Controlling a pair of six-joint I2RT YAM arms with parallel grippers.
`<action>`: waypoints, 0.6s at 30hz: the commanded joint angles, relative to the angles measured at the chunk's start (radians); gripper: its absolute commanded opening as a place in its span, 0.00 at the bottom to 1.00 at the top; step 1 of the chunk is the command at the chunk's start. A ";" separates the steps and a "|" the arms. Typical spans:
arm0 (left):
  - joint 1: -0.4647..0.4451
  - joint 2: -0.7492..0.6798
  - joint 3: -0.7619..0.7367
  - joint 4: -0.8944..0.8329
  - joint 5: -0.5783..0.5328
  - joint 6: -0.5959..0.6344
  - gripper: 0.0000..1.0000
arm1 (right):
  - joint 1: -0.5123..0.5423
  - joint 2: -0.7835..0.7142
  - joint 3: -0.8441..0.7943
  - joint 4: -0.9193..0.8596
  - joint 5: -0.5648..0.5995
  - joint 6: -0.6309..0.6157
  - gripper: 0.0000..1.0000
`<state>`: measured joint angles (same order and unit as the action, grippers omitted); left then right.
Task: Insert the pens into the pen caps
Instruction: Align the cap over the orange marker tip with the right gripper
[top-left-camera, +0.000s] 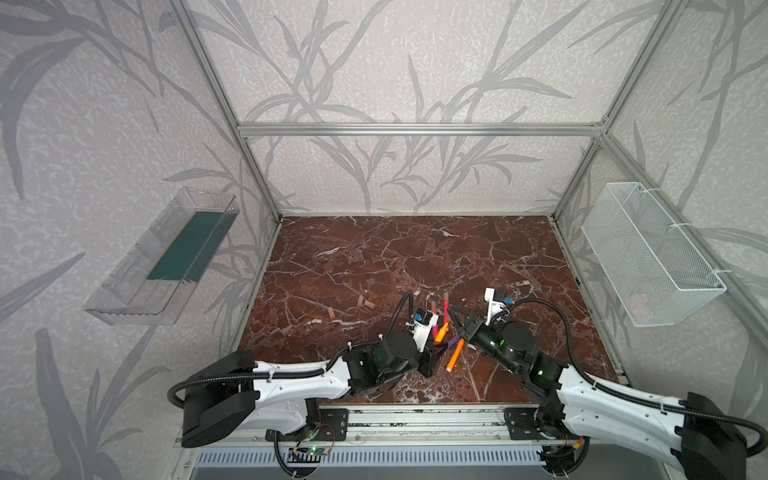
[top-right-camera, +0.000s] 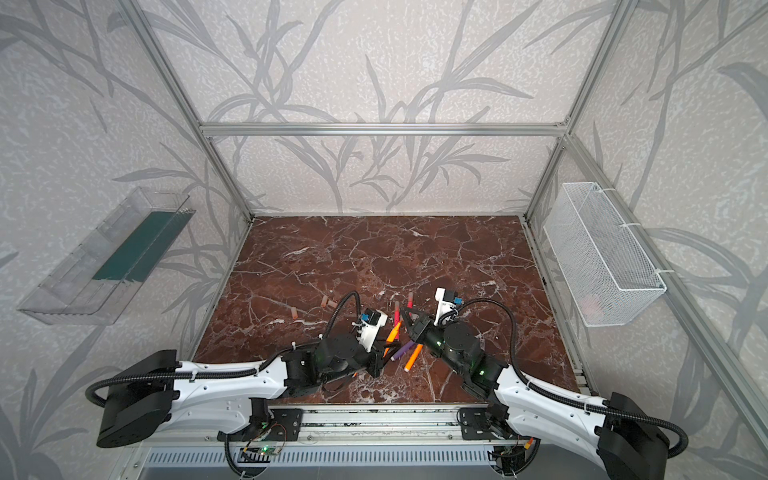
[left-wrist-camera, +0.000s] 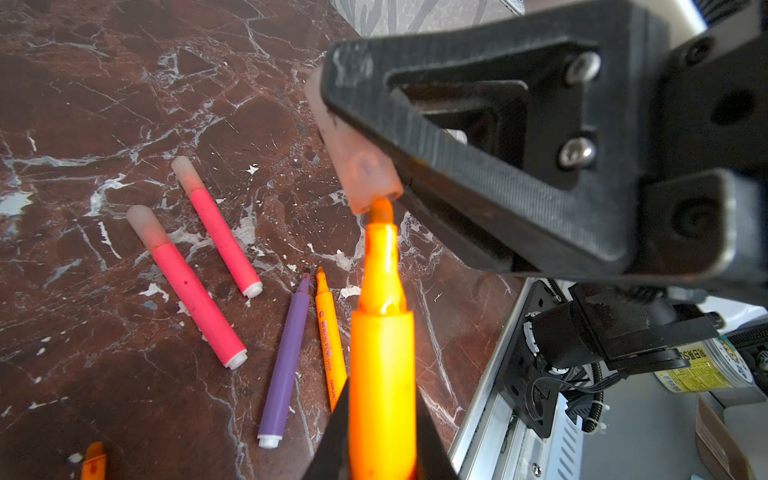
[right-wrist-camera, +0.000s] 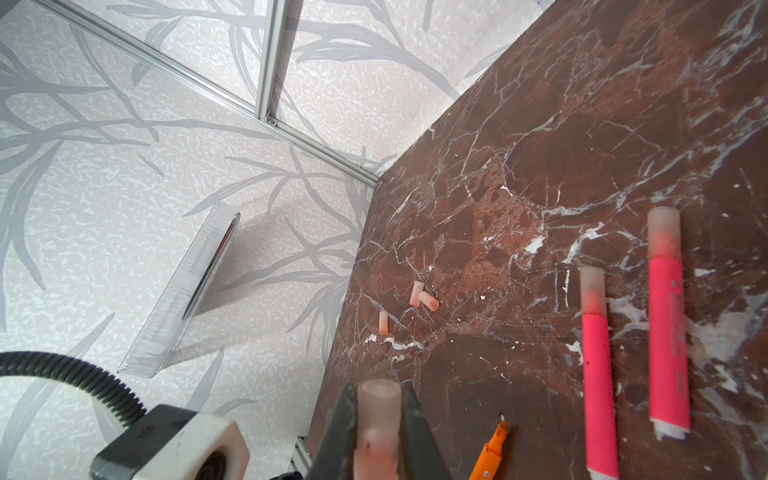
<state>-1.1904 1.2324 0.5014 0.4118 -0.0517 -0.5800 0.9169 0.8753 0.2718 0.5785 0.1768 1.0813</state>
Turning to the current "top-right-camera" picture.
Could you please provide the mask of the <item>thick pink marker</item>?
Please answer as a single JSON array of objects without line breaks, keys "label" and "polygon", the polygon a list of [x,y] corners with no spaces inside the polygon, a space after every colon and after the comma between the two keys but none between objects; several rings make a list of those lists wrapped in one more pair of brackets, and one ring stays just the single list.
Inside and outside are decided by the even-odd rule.
[{"label": "thick pink marker", "polygon": [[394,302],[394,316],[393,316],[393,326],[397,327],[400,323],[400,303],[399,301]]}]

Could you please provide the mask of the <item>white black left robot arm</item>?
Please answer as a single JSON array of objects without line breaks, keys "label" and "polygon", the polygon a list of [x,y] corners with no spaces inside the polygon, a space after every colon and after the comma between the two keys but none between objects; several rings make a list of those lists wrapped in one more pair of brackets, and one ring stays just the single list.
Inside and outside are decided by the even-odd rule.
[{"label": "white black left robot arm", "polygon": [[87,387],[87,399],[103,410],[96,444],[123,447],[166,430],[253,434],[269,417],[269,401],[310,396],[358,372],[377,377],[397,347],[343,334],[263,361],[226,364],[180,361],[174,350],[157,351]]}]

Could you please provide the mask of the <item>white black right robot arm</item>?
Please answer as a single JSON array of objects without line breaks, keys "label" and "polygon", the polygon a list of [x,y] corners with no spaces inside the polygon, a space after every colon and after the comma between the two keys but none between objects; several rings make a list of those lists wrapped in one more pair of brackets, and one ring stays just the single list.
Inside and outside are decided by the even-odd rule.
[{"label": "white black right robot arm", "polygon": [[602,467],[612,479],[662,479],[669,424],[650,417],[629,397],[585,396],[528,377],[486,353],[463,322],[436,324],[433,316],[406,309],[408,335],[441,359],[463,389],[487,403],[489,424],[500,434],[557,445]]}]

